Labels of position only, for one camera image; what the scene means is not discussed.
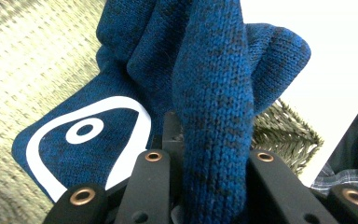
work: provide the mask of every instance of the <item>white circle logo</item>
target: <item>white circle logo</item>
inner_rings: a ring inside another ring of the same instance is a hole
[[[91,131],[82,135],[77,134],[77,132],[81,128],[86,127],[88,125],[91,125],[92,127]],[[96,119],[96,118],[83,119],[68,130],[65,138],[66,141],[68,141],[68,143],[70,144],[74,144],[74,145],[82,144],[89,141],[93,137],[97,136],[102,130],[103,130],[103,121],[101,121],[100,119]]]

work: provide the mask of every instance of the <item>woven fabric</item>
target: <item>woven fabric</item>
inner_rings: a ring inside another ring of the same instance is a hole
[[[332,187],[343,184],[351,184],[358,187],[358,169],[343,170],[335,174],[327,163],[310,188],[327,195]]]
[[[282,100],[255,117],[252,147],[273,151],[299,175],[324,140]]]
[[[95,29],[103,4],[104,1],[0,1],[0,223],[40,223],[52,206],[12,160],[10,147],[20,130],[98,74],[94,58],[100,44]],[[298,120],[279,117],[280,109],[289,117],[294,115],[278,105],[273,109],[278,118],[269,120],[284,125],[271,128],[268,122],[256,123],[255,129],[262,126],[267,133],[285,133],[283,127],[291,127],[293,133],[310,130]],[[258,142],[281,144],[272,139]],[[317,142],[312,135],[306,139]],[[291,146],[293,151],[299,151],[307,145],[299,147],[292,142]]]

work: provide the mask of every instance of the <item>plaid fabric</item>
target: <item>plaid fabric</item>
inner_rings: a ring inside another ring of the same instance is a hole
[[[332,187],[340,184],[358,187],[358,170],[344,170],[335,175],[330,165],[326,164],[310,187],[327,195]]]

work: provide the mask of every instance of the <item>blue knitted glove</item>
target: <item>blue knitted glove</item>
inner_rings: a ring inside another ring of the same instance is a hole
[[[296,34],[242,22],[239,0],[108,1],[97,29],[100,74],[16,137],[13,157],[56,202],[107,189],[178,112],[185,129],[186,223],[228,223],[246,202],[252,120],[310,57]]]

